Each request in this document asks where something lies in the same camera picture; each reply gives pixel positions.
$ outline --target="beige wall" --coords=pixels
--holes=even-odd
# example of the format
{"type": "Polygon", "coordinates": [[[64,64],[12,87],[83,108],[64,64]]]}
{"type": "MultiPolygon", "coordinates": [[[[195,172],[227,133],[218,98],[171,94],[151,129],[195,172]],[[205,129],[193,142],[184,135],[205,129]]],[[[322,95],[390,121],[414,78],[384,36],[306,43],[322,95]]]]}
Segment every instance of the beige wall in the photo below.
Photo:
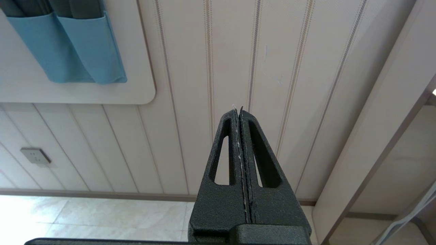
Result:
{"type": "Polygon", "coordinates": [[[244,106],[297,197],[317,199],[412,5],[140,0],[155,99],[2,104],[0,187],[196,194],[220,116],[244,106]]]}
{"type": "Polygon", "coordinates": [[[435,125],[436,107],[423,106],[351,211],[401,214],[435,180],[435,125]]]}
{"type": "Polygon", "coordinates": [[[436,218],[427,224],[427,229],[430,231],[430,234],[432,234],[432,236],[434,238],[436,238],[436,218]]]}

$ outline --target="vertical groove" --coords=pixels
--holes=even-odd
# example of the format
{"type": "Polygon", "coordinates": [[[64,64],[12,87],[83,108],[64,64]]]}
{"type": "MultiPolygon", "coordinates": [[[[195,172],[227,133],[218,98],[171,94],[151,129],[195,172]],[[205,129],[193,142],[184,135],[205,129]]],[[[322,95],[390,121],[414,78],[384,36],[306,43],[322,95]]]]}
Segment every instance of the vertical groove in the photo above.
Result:
{"type": "Polygon", "coordinates": [[[326,112],[329,108],[331,98],[333,97],[334,91],[336,89],[336,85],[337,85],[339,79],[341,78],[342,70],[344,68],[345,62],[347,61],[348,53],[350,51],[352,44],[354,43],[354,37],[356,36],[357,29],[361,23],[362,16],[364,15],[367,1],[368,0],[362,0],[360,7],[359,7],[359,10],[356,14],[356,18],[354,20],[354,24],[353,24],[353,27],[351,29],[351,33],[350,33],[350,36],[348,38],[347,45],[345,46],[344,52],[342,54],[342,58],[341,58],[341,61],[339,63],[338,69],[336,71],[336,75],[335,75],[335,78],[333,80],[333,84],[332,84],[330,91],[329,91],[329,96],[328,96],[327,102],[324,105],[323,114],[322,114],[321,119],[318,123],[317,131],[315,133],[315,136],[313,137],[312,144],[311,144],[310,149],[309,149],[309,153],[307,154],[307,157],[306,157],[306,162],[304,163],[303,171],[300,174],[300,178],[298,179],[297,187],[295,188],[295,192],[297,192],[297,190],[298,190],[298,187],[300,185],[304,171],[306,170],[307,163],[309,162],[310,156],[311,156],[313,148],[315,146],[315,142],[317,141],[318,134],[320,133],[321,126],[323,125],[324,118],[325,118],[326,112]]]}
{"type": "Polygon", "coordinates": [[[44,122],[45,126],[48,128],[48,131],[50,131],[51,135],[53,136],[54,140],[56,141],[56,143],[59,145],[59,147],[61,148],[62,152],[64,153],[64,155],[67,157],[68,161],[71,163],[71,165],[73,166],[73,168],[76,170],[77,174],[79,175],[80,179],[83,181],[83,183],[85,184],[86,188],[90,191],[87,183],[85,182],[85,180],[83,179],[82,175],[80,174],[80,172],[77,170],[76,166],[74,165],[74,163],[71,161],[70,157],[68,156],[68,154],[65,152],[64,148],[62,147],[61,143],[59,143],[58,139],[56,138],[55,134],[51,131],[51,128],[48,126],[47,122],[45,121],[44,117],[41,115],[41,113],[39,112],[38,108],[36,108],[35,104],[32,104],[33,107],[35,108],[36,112],[38,113],[38,115],[41,117],[42,121],[44,122]]]}
{"type": "MultiPolygon", "coordinates": [[[[33,147],[33,145],[30,144],[29,139],[28,139],[28,138],[23,134],[23,131],[21,131],[20,127],[17,126],[17,124],[14,122],[14,120],[12,120],[11,116],[7,113],[7,111],[6,111],[2,106],[0,106],[0,109],[2,109],[2,110],[4,111],[4,114],[8,117],[9,121],[11,121],[11,123],[12,123],[12,124],[14,125],[14,127],[18,130],[18,132],[20,132],[21,136],[22,136],[23,139],[27,142],[27,144],[28,144],[30,147],[33,147]]],[[[60,185],[62,188],[64,188],[64,190],[66,190],[64,184],[59,180],[58,176],[53,172],[53,170],[52,170],[51,168],[49,168],[49,167],[48,167],[47,169],[51,172],[51,174],[53,175],[53,177],[58,181],[59,185],[60,185]]]]}
{"type": "Polygon", "coordinates": [[[109,124],[109,126],[110,126],[110,129],[111,129],[111,131],[112,131],[112,134],[113,134],[113,136],[114,136],[114,138],[115,138],[116,145],[118,145],[118,149],[119,149],[119,151],[121,152],[121,156],[123,157],[124,162],[126,163],[127,170],[129,170],[129,174],[130,174],[130,177],[132,178],[133,184],[135,185],[136,191],[139,193],[139,189],[138,189],[138,186],[136,185],[135,178],[133,178],[132,171],[130,170],[129,164],[127,163],[126,157],[124,156],[124,152],[123,152],[123,150],[121,149],[121,146],[119,145],[118,139],[117,139],[117,137],[116,137],[115,131],[113,130],[112,124],[111,124],[110,121],[109,121],[109,117],[108,117],[108,114],[106,113],[105,107],[104,107],[104,105],[101,105],[101,107],[102,107],[103,112],[104,112],[104,114],[105,114],[106,120],[107,120],[107,122],[108,122],[108,124],[109,124]]]}
{"type": "Polygon", "coordinates": [[[250,66],[250,77],[249,77],[249,89],[247,98],[247,111],[251,112],[251,103],[253,97],[253,83],[255,79],[256,71],[256,58],[259,40],[259,23],[260,23],[260,13],[262,8],[262,0],[257,0],[255,4],[255,13],[253,20],[253,31],[252,31],[252,48],[251,48],[251,66],[250,66]]]}
{"type": "Polygon", "coordinates": [[[146,141],[147,144],[148,144],[148,149],[150,150],[151,159],[153,159],[154,169],[156,169],[157,179],[159,180],[160,188],[162,189],[162,193],[165,194],[164,186],[162,185],[162,181],[160,180],[159,170],[157,169],[156,159],[154,158],[153,151],[151,150],[150,141],[148,140],[148,135],[147,135],[147,130],[146,130],[146,127],[145,127],[145,123],[144,123],[144,121],[142,120],[142,113],[141,113],[141,110],[139,110],[138,105],[135,105],[135,109],[136,109],[136,112],[137,112],[138,117],[139,117],[139,121],[140,121],[140,124],[141,124],[141,130],[142,130],[142,132],[143,132],[143,136],[144,136],[144,138],[145,138],[145,141],[146,141]]]}
{"type": "Polygon", "coordinates": [[[312,21],[312,13],[313,13],[314,8],[315,8],[315,0],[308,0],[307,5],[306,5],[306,13],[304,16],[304,21],[303,21],[303,24],[301,25],[300,39],[298,41],[298,47],[297,47],[297,51],[296,51],[295,58],[294,58],[294,66],[292,69],[291,83],[289,85],[288,95],[286,98],[285,111],[283,112],[282,125],[280,127],[279,138],[277,140],[276,156],[278,156],[280,154],[280,150],[282,148],[283,135],[286,131],[286,125],[288,123],[289,111],[290,111],[291,104],[292,104],[292,99],[293,99],[293,95],[294,95],[294,91],[295,91],[295,85],[296,85],[297,80],[298,80],[298,74],[300,72],[301,63],[303,62],[304,48],[306,47],[306,40],[307,40],[307,36],[309,34],[309,28],[310,28],[310,23],[312,21]]]}
{"type": "Polygon", "coordinates": [[[29,177],[35,182],[35,184],[42,190],[42,187],[39,185],[39,183],[33,178],[33,176],[23,167],[23,165],[18,161],[17,158],[15,158],[14,155],[6,148],[5,145],[3,145],[2,142],[0,142],[0,146],[4,148],[4,150],[17,162],[18,165],[29,175],[29,177]]]}
{"type": "Polygon", "coordinates": [[[80,132],[82,133],[83,138],[85,139],[86,144],[88,145],[89,149],[91,150],[91,153],[92,153],[92,155],[94,156],[94,160],[98,163],[98,165],[99,165],[101,171],[102,171],[103,174],[105,175],[105,178],[106,178],[106,180],[108,181],[111,190],[114,191],[113,186],[112,186],[112,183],[110,182],[110,179],[107,177],[107,174],[106,174],[104,168],[102,167],[102,164],[101,164],[100,160],[97,158],[97,156],[95,156],[95,152],[94,152],[94,150],[92,149],[91,144],[89,143],[88,138],[86,137],[85,133],[83,132],[83,128],[82,128],[82,126],[81,126],[80,123],[77,121],[76,115],[74,114],[74,112],[73,112],[73,110],[71,109],[71,107],[70,107],[69,104],[67,104],[67,107],[68,107],[68,110],[69,110],[69,112],[71,113],[71,115],[72,115],[72,117],[73,117],[73,119],[74,119],[74,122],[76,123],[77,127],[79,128],[80,132]]]}
{"type": "Polygon", "coordinates": [[[6,175],[5,172],[0,170],[0,174],[4,176],[4,178],[9,181],[16,189],[19,189],[18,186],[6,175]]]}
{"type": "Polygon", "coordinates": [[[213,43],[212,43],[212,2],[203,0],[204,35],[206,42],[206,67],[208,75],[208,98],[209,98],[209,124],[211,145],[214,141],[215,112],[214,112],[214,65],[213,65],[213,43]]]}
{"type": "Polygon", "coordinates": [[[167,72],[168,85],[170,87],[170,95],[171,95],[171,102],[172,102],[172,105],[173,105],[174,120],[176,121],[177,138],[179,140],[180,155],[182,156],[182,165],[183,165],[183,171],[184,171],[184,174],[185,174],[186,189],[187,189],[188,194],[189,194],[189,185],[188,185],[188,180],[187,180],[187,175],[186,175],[185,160],[184,160],[184,157],[183,157],[182,143],[181,143],[181,140],[180,140],[179,123],[178,123],[178,120],[177,120],[176,105],[174,103],[174,92],[173,92],[173,86],[172,86],[172,83],[171,83],[170,67],[169,67],[168,54],[167,54],[167,46],[166,46],[166,43],[165,43],[164,25],[162,23],[162,18],[163,18],[162,17],[162,10],[160,9],[159,0],[155,0],[154,3],[155,3],[155,7],[156,7],[158,30],[159,30],[159,35],[160,35],[160,44],[162,45],[162,49],[163,49],[163,57],[164,57],[164,60],[165,60],[165,68],[166,68],[166,72],[167,72]]]}

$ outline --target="baseboard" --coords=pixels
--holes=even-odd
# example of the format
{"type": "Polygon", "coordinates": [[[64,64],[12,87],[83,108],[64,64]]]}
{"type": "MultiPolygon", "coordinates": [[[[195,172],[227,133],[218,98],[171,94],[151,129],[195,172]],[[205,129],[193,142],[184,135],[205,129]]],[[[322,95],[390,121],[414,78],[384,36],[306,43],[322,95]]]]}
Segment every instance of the baseboard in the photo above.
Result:
{"type": "Polygon", "coordinates": [[[358,219],[375,219],[375,220],[389,220],[393,221],[397,217],[395,214],[374,214],[374,213],[360,213],[360,212],[348,212],[346,218],[358,218],[358,219]]]}
{"type": "MultiPolygon", "coordinates": [[[[133,199],[150,201],[187,201],[195,202],[197,195],[185,194],[145,194],[125,192],[100,192],[100,191],[54,191],[54,190],[32,190],[32,189],[2,189],[0,195],[14,196],[46,196],[46,197],[88,197],[88,198],[109,198],[109,199],[133,199]]],[[[301,206],[315,206],[314,200],[298,199],[301,206]]]]}

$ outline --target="white board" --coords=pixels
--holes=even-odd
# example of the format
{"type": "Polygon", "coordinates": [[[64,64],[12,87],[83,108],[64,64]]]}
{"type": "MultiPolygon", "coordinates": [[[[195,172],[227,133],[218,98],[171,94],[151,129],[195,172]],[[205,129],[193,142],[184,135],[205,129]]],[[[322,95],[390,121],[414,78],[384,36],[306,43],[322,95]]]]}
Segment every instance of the white board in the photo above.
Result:
{"type": "Polygon", "coordinates": [[[0,11],[0,102],[146,104],[156,93],[135,0],[106,0],[127,82],[57,84],[0,11]]]}

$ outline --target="wall-mounted organizer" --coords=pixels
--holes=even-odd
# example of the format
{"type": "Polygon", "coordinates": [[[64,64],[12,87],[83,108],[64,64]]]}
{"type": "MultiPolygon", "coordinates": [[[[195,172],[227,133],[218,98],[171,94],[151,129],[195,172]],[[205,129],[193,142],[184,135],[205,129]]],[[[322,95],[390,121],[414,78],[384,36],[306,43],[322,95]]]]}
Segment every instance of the wall-mounted organizer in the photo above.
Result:
{"type": "Polygon", "coordinates": [[[0,32],[0,102],[145,104],[154,98],[135,0],[107,0],[102,17],[92,19],[0,11],[0,32]]]}
{"type": "MultiPolygon", "coordinates": [[[[6,3],[17,9],[20,2],[6,3]]],[[[2,8],[49,80],[102,85],[127,81],[102,1],[91,0],[84,4],[82,1],[67,0],[52,1],[50,4],[48,0],[43,0],[42,3],[46,8],[37,16],[2,8]],[[78,18],[73,16],[71,9],[79,15],[78,18]]],[[[24,7],[26,10],[40,9],[33,5],[24,7]]]]}

